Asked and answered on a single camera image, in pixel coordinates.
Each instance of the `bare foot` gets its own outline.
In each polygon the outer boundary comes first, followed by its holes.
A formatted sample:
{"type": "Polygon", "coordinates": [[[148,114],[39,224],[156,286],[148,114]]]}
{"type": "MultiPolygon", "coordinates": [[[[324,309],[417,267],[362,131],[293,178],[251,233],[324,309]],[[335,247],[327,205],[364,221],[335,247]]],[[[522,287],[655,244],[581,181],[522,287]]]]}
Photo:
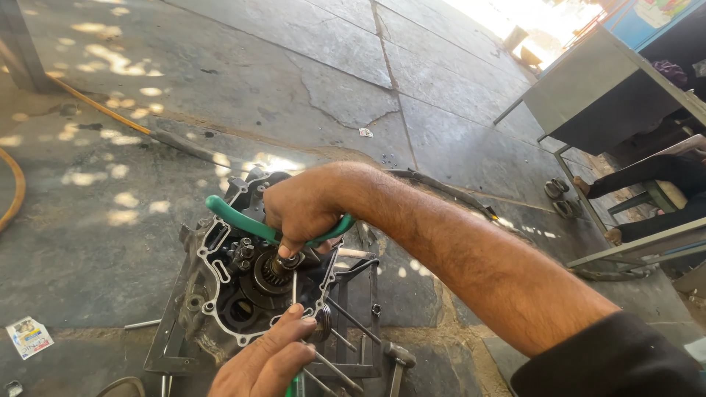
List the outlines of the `bare foot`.
{"type": "Polygon", "coordinates": [[[584,182],[584,180],[581,179],[581,177],[579,177],[578,175],[574,177],[574,185],[581,189],[584,195],[588,194],[588,192],[591,190],[591,186],[584,182]]]}
{"type": "Polygon", "coordinates": [[[604,235],[606,240],[612,242],[615,245],[620,245],[623,243],[623,233],[620,229],[610,229],[604,235]]]}

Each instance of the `black sleeve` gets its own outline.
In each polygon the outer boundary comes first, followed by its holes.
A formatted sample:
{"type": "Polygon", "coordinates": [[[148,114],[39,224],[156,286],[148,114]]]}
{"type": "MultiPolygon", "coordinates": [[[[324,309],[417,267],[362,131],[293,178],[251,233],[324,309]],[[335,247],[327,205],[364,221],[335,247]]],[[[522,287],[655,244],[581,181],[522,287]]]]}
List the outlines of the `black sleeve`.
{"type": "Polygon", "coordinates": [[[633,314],[614,313],[532,358],[519,397],[706,396],[694,359],[633,314]]]}

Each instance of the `stone floor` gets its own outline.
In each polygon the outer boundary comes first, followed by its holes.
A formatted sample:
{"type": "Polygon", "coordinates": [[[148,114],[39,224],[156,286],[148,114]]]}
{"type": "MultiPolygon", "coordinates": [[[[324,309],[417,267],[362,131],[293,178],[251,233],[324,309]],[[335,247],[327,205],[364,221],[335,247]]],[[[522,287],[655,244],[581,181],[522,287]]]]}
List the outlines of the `stone floor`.
{"type": "MultiPolygon", "coordinates": [[[[532,77],[498,37],[441,0],[20,4],[46,70],[148,128],[271,170],[331,160],[416,168],[472,192],[558,261],[606,247],[588,217],[563,220],[542,191],[562,175],[551,154],[562,143],[538,144],[542,131],[524,105],[492,124],[532,77]],[[393,162],[382,164],[383,154],[393,162]]],[[[133,375],[156,396],[159,377],[142,370],[154,331],[120,328],[159,318],[181,266],[179,223],[202,218],[201,200],[239,171],[184,155],[64,93],[18,91],[2,72],[0,120],[0,145],[28,182],[0,239],[0,323],[31,315],[56,340],[23,362],[0,336],[0,382],[19,380],[27,396],[91,396],[133,375]]],[[[582,153],[566,157],[595,178],[582,153]]],[[[6,206],[4,164],[0,185],[6,206]]],[[[607,214],[614,204],[597,203],[610,225],[626,221],[607,214]]],[[[401,395],[509,396],[503,378],[523,357],[378,237],[383,337],[419,362],[401,395]]],[[[347,245],[358,241],[352,232],[347,245]]],[[[591,286],[677,345],[702,333],[662,273],[591,286]]],[[[365,287],[351,284],[359,314],[369,305],[365,287]]],[[[176,379],[174,395],[204,396],[209,381],[176,379]]],[[[383,385],[366,381],[366,395],[383,385]]]]}

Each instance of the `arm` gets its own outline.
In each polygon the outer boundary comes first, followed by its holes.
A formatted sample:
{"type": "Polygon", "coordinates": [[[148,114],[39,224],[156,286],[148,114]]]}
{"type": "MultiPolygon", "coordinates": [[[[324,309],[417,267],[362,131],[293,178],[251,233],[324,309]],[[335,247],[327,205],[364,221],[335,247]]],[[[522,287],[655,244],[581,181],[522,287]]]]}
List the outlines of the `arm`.
{"type": "Polygon", "coordinates": [[[619,308],[557,263],[477,216],[359,163],[309,170],[265,191],[280,255],[344,212],[392,237],[491,330],[534,357],[619,308]]]}

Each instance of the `rubber hose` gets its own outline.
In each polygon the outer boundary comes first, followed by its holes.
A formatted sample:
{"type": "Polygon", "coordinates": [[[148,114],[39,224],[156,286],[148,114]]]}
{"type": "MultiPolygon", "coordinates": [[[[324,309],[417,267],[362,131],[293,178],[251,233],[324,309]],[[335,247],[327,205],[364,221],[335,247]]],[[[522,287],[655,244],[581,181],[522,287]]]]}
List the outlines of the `rubber hose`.
{"type": "Polygon", "coordinates": [[[0,148],[0,157],[2,157],[7,165],[10,166],[10,170],[12,170],[12,174],[15,177],[15,196],[12,199],[10,208],[4,215],[2,215],[2,218],[0,218],[0,232],[2,232],[10,223],[10,220],[17,215],[17,212],[19,212],[20,207],[22,206],[22,202],[25,200],[26,183],[25,175],[22,173],[20,166],[17,164],[15,159],[13,159],[5,150],[2,150],[2,148],[0,148]]]}

